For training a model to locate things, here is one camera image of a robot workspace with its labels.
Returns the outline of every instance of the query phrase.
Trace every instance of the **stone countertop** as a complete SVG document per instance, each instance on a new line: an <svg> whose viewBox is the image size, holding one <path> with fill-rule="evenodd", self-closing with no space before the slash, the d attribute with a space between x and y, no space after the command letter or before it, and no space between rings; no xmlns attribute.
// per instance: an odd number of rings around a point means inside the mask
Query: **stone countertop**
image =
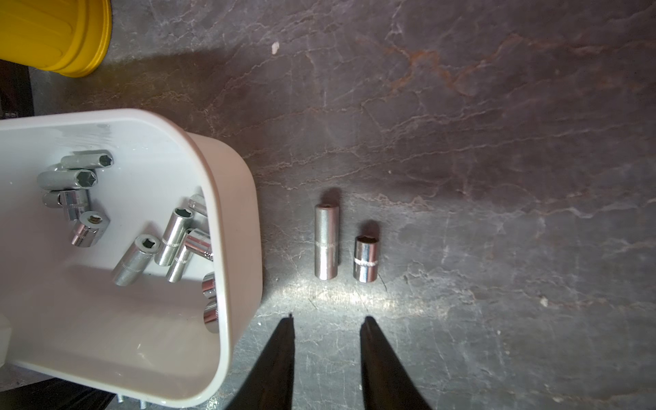
<svg viewBox="0 0 656 410"><path fill-rule="evenodd" d="M654 3L112 3L103 64L33 70L36 112L160 113L237 150L258 188L264 299L198 409L290 313L295 409L363 408L366 315L436 409L653 406ZM342 264L323 283L326 194ZM367 224L380 277L361 285Z"/></svg>

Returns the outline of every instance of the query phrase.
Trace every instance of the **yellow container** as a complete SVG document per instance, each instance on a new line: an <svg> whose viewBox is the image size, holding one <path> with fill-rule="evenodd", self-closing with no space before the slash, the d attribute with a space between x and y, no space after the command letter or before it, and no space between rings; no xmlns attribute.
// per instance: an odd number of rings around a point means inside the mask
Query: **yellow container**
<svg viewBox="0 0 656 410"><path fill-rule="evenodd" d="M0 59L83 77L112 34L110 0L0 0Z"/></svg>

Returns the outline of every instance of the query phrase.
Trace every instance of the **rust stain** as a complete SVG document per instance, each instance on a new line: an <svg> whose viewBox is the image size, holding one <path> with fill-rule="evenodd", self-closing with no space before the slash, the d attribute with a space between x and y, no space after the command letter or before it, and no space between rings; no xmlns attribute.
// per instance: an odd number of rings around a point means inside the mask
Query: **rust stain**
<svg viewBox="0 0 656 410"><path fill-rule="evenodd" d="M632 92L638 92L645 88L644 84L627 79L621 72L603 73L600 69L597 69L593 80L594 88L601 91L626 87Z"/></svg>
<svg viewBox="0 0 656 410"><path fill-rule="evenodd" d="M356 39L356 42L360 44L372 43L371 40L362 39L362 38ZM486 65L496 61L499 58L499 56L504 52L504 50L506 50L507 48L515 47L516 45L519 44L526 44L528 47L540 51L552 50L552 49L564 49L567 52L570 52L571 54L574 54L575 56L578 57L596 56L603 52L615 52L623 48L656 49L656 41L650 41L650 40L630 41L623 45L614 47L611 45L580 45L580 44L568 43L565 41L530 39L530 38L522 37L517 33L511 33L499 43L497 48L491 54L483 56L480 60L478 60L473 64L470 64L467 67L464 67L456 74L451 74L440 64L440 54L437 51L419 50L415 52L410 52L408 50L396 46L383 48L382 46L378 44L377 45L383 49L385 55L392 54L392 53L399 53L404 57L406 57L409 63L409 68L407 73L403 77L398 78L391 82L390 92L388 96L394 94L395 92L400 91L410 81L412 81L412 79L415 76L415 68L417 67L417 64L419 64L422 61L428 61L430 62L430 67L432 71L438 77L443 79L444 84L448 88L456 91L462 96L471 97L472 95L468 94L465 91L464 81L466 80L466 78L472 73L481 69L482 67L485 67ZM597 82L597 85L601 89L612 88L614 86L617 86L617 82L614 81L612 78L601 78ZM640 84L635 84L635 83L630 84L630 88L632 90L641 89L642 87L643 86Z"/></svg>

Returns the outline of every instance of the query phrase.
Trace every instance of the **marble surface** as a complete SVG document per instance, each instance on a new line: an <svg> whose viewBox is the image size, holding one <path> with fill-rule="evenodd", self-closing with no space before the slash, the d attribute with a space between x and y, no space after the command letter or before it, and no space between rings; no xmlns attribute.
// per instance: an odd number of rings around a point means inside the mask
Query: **marble surface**
<svg viewBox="0 0 656 410"><path fill-rule="evenodd" d="M103 64L33 70L36 112L160 113L235 148L258 188L262 306L198 409L234 396L289 313L297 409L363 408L365 315L435 409L654 406L654 3L112 3ZM323 283L326 193L342 264ZM361 285L367 222L380 277Z"/></svg>

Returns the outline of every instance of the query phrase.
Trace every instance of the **socket wrench socket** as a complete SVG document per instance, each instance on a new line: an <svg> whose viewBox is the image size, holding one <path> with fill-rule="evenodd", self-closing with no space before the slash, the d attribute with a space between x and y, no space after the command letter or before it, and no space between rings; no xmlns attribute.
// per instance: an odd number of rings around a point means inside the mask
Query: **socket wrench socket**
<svg viewBox="0 0 656 410"><path fill-rule="evenodd" d="M160 246L161 242L153 235L137 236L112 270L114 283L118 286L132 285L144 273Z"/></svg>
<svg viewBox="0 0 656 410"><path fill-rule="evenodd" d="M373 282L378 277L378 240L358 236L353 252L353 277L362 283Z"/></svg>
<svg viewBox="0 0 656 410"><path fill-rule="evenodd" d="M189 208L195 210L203 216L207 216L207 206L205 204L205 198L202 195L194 194L189 197L188 201Z"/></svg>
<svg viewBox="0 0 656 410"><path fill-rule="evenodd" d="M194 220L194 212L189 208L176 208L171 213L169 224L162 235L162 246L155 254L155 263L160 266L169 266L182 243L185 231Z"/></svg>
<svg viewBox="0 0 656 410"><path fill-rule="evenodd" d="M91 210L87 190L59 191L59 201L64 208L66 220L78 220L80 215Z"/></svg>
<svg viewBox="0 0 656 410"><path fill-rule="evenodd" d="M109 225L110 220L102 213L87 211L80 215L79 220L75 221L71 232L71 244L80 248L93 246Z"/></svg>
<svg viewBox="0 0 656 410"><path fill-rule="evenodd" d="M60 164L66 169L109 168L114 164L114 158L108 152L101 152L99 154L76 154L63 157Z"/></svg>
<svg viewBox="0 0 656 410"><path fill-rule="evenodd" d="M339 207L314 207L314 275L321 280L337 276L339 250Z"/></svg>
<svg viewBox="0 0 656 410"><path fill-rule="evenodd" d="M203 312L205 327L211 333L218 333L218 304L216 298L212 298Z"/></svg>
<svg viewBox="0 0 656 410"><path fill-rule="evenodd" d="M61 208L62 202L59 200L60 191L50 191L43 194L43 204L48 208Z"/></svg>
<svg viewBox="0 0 656 410"><path fill-rule="evenodd" d="M96 173L88 169L45 171L37 176L37 184L44 190L87 190L98 182Z"/></svg>
<svg viewBox="0 0 656 410"><path fill-rule="evenodd" d="M182 243L189 250L197 255L202 256L208 260L214 260L214 253L212 252L212 242L210 241L209 234L196 228L187 234Z"/></svg>
<svg viewBox="0 0 656 410"><path fill-rule="evenodd" d="M185 239L192 230L191 228L186 230ZM166 280L171 283L179 282L182 279L184 270L187 268L187 262L189 262L193 255L191 250L184 246L185 239L182 240L182 245L178 247L178 252L175 254L173 263L169 266L169 271L166 274Z"/></svg>
<svg viewBox="0 0 656 410"><path fill-rule="evenodd" d="M203 278L203 283L201 284L203 289L203 296L208 299L216 297L216 279L214 272L210 272Z"/></svg>

